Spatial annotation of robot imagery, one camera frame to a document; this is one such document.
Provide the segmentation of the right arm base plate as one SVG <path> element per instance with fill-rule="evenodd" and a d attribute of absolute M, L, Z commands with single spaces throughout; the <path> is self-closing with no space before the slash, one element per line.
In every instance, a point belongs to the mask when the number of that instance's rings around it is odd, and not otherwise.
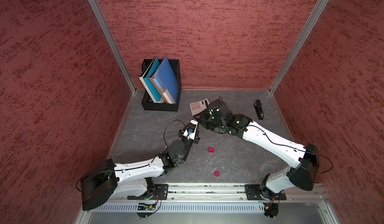
<path fill-rule="evenodd" d="M 260 185 L 245 185 L 245 193 L 248 201 L 285 201 L 287 199 L 284 191 L 273 193 Z"/>

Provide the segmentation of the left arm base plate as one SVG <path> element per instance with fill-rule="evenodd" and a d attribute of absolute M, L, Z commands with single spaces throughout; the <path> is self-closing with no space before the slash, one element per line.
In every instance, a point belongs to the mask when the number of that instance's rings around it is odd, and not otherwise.
<path fill-rule="evenodd" d="M 162 200 L 166 200 L 168 196 L 168 184 L 154 184 L 147 186 L 147 191 L 139 197 L 127 196 L 128 200 L 156 200 L 160 197 Z"/>

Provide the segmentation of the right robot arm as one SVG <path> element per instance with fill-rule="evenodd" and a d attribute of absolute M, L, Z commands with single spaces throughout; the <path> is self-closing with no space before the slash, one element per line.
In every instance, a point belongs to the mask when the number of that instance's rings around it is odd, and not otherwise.
<path fill-rule="evenodd" d="M 207 130 L 256 144 L 287 163 L 285 169 L 267 174 L 257 186 L 261 199 L 273 200 L 280 192 L 293 187 L 313 190 L 321 157 L 315 145 L 295 143 L 267 130 L 244 114 L 233 114 L 222 99 L 209 103 L 206 109 L 194 115 L 194 119 Z"/>

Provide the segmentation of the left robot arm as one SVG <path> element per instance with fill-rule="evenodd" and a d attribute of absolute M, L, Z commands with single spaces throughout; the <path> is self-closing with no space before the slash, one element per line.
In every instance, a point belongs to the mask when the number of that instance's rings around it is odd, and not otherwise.
<path fill-rule="evenodd" d="M 83 211 L 103 205 L 111 198 L 143 198 L 156 191 L 153 178 L 172 172 L 186 162 L 193 144 L 199 142 L 199 123 L 191 120 L 179 131 L 179 139 L 153 158 L 130 164 L 107 159 L 83 175 L 76 186 L 82 195 Z"/>

